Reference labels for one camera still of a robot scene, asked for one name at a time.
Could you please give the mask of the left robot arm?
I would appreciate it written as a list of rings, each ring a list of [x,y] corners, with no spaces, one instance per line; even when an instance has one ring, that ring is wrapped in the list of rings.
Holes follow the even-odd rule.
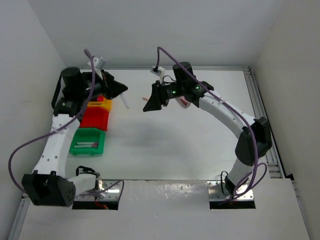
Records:
[[[99,198],[108,191],[99,188],[100,173],[91,168],[84,167],[75,177],[66,178],[66,163],[89,101],[98,96],[112,100],[127,90],[103,69],[82,72],[72,66],[61,71],[51,101],[51,132],[32,173],[24,174],[21,181],[35,206],[70,207],[77,196]]]

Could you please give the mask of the white pen yellow cap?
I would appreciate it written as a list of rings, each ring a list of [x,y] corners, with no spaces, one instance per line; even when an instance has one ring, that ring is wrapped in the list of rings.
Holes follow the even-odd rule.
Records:
[[[121,97],[121,99],[122,99],[125,107],[126,107],[127,109],[130,109],[129,102],[127,101],[127,98],[126,98],[125,94],[124,94],[124,93],[121,93],[121,94],[120,94],[120,97]]]

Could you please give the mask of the white pen pink cap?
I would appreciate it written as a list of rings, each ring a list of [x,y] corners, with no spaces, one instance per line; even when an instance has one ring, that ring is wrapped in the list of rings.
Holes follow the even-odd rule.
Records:
[[[89,145],[89,144],[85,144],[85,145],[75,145],[73,148],[74,149],[91,149],[91,148],[97,148],[98,145]]]

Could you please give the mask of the white pen purple cap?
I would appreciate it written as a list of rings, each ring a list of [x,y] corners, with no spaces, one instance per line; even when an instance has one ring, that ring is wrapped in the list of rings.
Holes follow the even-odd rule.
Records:
[[[98,142],[77,142],[76,145],[98,145]]]

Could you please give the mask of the pink capped glue bottle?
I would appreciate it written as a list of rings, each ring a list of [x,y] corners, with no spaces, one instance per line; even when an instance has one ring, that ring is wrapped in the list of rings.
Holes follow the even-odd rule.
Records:
[[[179,97],[177,100],[184,108],[188,108],[191,105],[191,103],[185,100],[183,97]]]

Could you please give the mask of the pink black highlighter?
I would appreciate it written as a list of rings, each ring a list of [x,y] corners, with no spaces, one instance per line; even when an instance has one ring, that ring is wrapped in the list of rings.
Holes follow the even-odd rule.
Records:
[[[98,102],[102,102],[104,100],[104,97],[103,96],[99,96],[98,98],[97,98],[97,101]]]

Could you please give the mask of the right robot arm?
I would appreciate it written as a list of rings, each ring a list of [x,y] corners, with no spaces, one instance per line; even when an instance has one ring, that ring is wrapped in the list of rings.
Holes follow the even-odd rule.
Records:
[[[249,188],[252,189],[257,184],[259,159],[272,147],[269,121],[265,117],[250,116],[223,100],[212,85],[196,79],[189,62],[175,64],[172,69],[175,79],[166,82],[164,68],[151,68],[159,79],[151,85],[151,95],[143,111],[159,111],[171,99],[184,97],[187,102],[214,116],[237,138],[236,161],[221,184],[221,192],[236,197],[238,188],[247,179],[250,179]]]

